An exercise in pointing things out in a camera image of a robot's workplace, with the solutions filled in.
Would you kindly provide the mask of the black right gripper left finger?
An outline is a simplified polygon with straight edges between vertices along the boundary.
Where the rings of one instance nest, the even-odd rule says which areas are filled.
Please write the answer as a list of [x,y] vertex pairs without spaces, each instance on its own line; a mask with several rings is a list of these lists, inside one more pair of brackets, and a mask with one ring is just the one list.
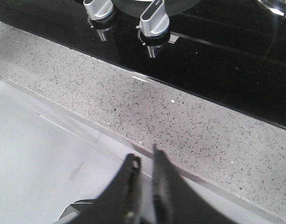
[[139,224],[141,202],[141,159],[127,154],[114,178],[96,199],[72,203],[56,223]]

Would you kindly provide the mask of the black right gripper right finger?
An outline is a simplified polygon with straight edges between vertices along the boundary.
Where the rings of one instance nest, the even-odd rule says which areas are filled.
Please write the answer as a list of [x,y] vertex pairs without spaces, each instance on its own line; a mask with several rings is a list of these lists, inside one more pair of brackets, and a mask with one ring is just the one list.
[[196,193],[153,144],[152,195],[158,224],[235,224]]

